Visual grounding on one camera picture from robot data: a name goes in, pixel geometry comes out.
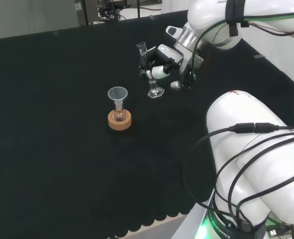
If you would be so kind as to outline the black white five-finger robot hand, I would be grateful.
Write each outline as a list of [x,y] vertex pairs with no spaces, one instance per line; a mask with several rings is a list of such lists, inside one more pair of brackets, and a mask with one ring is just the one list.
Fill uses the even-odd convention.
[[191,70],[199,68],[203,63],[203,59],[198,54],[193,56],[192,52],[185,48],[183,51],[186,55],[164,44],[147,49],[146,43],[141,42],[137,47],[140,54],[141,77],[155,82],[170,76],[172,70],[179,71],[180,79],[170,84],[172,89],[189,90],[196,80]]

